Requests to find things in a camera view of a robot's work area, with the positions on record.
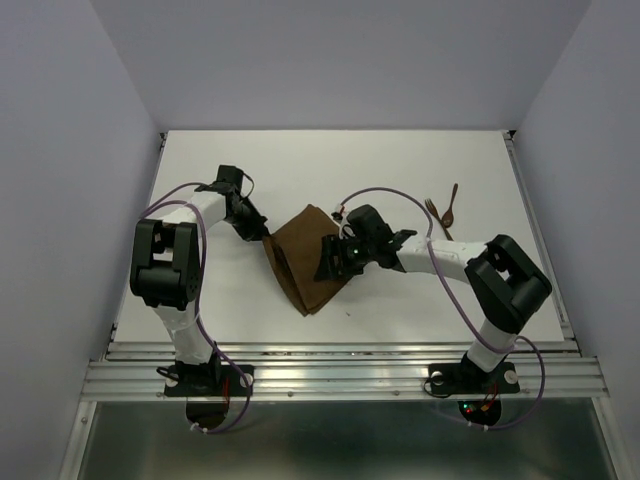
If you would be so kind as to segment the brown cloth napkin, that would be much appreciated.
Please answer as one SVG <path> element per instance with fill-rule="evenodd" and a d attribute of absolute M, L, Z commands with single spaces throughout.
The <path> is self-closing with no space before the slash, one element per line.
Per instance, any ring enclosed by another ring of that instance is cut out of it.
<path fill-rule="evenodd" d="M 314 280 L 320 264 L 322 238 L 337 233 L 338 227 L 329 216 L 309 204 L 275 233 L 262 239 L 278 284 L 303 316 L 318 313 L 350 280 L 349 277 Z"/>

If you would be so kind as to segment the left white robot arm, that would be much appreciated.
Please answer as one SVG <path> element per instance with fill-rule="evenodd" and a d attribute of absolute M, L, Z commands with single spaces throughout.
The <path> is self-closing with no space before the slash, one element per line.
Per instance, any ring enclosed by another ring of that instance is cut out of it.
<path fill-rule="evenodd" d="M 187 182 L 159 197 L 134 230 L 130 290 L 161 319 L 175 348 L 175 364 L 162 374 L 188 376 L 202 394 L 221 386 L 225 359 L 201 317 L 207 232 L 224 222 L 247 242 L 269 235 L 267 218 L 243 192 L 250 179 L 242 169 L 222 165 L 212 183 Z"/>

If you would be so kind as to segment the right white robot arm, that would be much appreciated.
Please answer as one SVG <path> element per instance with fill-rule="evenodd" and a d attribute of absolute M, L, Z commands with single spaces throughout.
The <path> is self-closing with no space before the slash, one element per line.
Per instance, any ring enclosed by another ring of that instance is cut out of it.
<path fill-rule="evenodd" d="M 465 243 L 433 240 L 415 230 L 394 232 L 370 205 L 351 211 L 341 226 L 346 233 L 322 238 L 316 282 L 361 275 L 374 262 L 400 273 L 433 274 L 448 294 L 450 280 L 470 286 L 484 314 L 479 329 L 468 325 L 475 340 L 460 366 L 461 381 L 472 390 L 495 380 L 496 367 L 552 293 L 546 275 L 507 235 Z"/>

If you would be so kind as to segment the brown wooden fork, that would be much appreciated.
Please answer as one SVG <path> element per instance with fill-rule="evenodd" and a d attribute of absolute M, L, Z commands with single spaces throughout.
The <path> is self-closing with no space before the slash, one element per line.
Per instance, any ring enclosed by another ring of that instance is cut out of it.
<path fill-rule="evenodd" d="M 430 198 L 427 198 L 425 201 L 425 207 L 427 209 L 427 211 L 436 219 L 436 221 L 438 222 L 439 226 L 441 227 L 445 237 L 447 240 L 452 241 L 453 237 L 451 236 L 451 234 L 449 233 L 449 230 L 447 229 L 447 227 L 445 226 L 435 204 L 433 203 L 433 201 Z"/>

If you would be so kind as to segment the brown wooden spoon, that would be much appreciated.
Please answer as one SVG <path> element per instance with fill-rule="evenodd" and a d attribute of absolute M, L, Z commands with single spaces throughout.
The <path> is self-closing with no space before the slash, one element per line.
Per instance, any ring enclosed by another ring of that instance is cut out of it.
<path fill-rule="evenodd" d="M 455 183 L 452 187 L 448 208 L 442 214 L 442 217 L 441 217 L 442 224 L 444 225 L 445 228 L 450 228 L 454 222 L 455 217 L 454 217 L 453 206 L 454 206 L 454 202 L 455 202 L 458 190 L 459 190 L 459 184 Z"/>

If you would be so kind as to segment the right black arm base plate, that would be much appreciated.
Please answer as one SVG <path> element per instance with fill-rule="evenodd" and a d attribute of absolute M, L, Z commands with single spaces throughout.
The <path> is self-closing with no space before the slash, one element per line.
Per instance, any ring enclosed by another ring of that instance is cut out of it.
<path fill-rule="evenodd" d="M 430 364 L 424 388 L 438 397 L 520 392 L 519 377 L 515 365 L 511 362 L 501 362 L 490 373 L 484 372 L 473 363 Z"/>

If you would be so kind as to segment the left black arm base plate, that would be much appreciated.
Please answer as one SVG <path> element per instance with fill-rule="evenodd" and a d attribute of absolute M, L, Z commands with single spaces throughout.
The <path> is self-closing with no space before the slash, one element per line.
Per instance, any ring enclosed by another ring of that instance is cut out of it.
<path fill-rule="evenodd" d="M 240 365 L 239 368 L 243 374 L 239 374 L 232 366 L 223 364 L 218 381 L 210 379 L 189 381 L 178 380 L 172 372 L 174 366 L 171 366 L 169 371 L 173 378 L 165 379 L 163 395 L 168 398 L 241 398 L 247 395 L 251 396 L 253 394 L 254 367 Z"/>

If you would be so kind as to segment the aluminium front rail frame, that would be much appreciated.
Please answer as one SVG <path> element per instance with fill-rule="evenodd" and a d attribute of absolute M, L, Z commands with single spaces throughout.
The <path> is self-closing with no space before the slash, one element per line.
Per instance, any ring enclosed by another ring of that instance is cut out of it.
<path fill-rule="evenodd" d="M 423 400 L 429 365 L 453 362 L 463 348 L 461 343 L 231 343 L 223 349 L 236 361 L 255 366 L 256 402 L 293 402 Z M 614 477 L 633 478 L 616 437 L 598 360 L 583 356 L 571 335 L 543 343 L 541 355 L 545 398 L 590 399 Z M 99 404 L 166 400 L 155 369 L 173 359 L 168 342 L 112 342 L 105 355 L 88 365 L 60 478 L 79 478 Z"/>

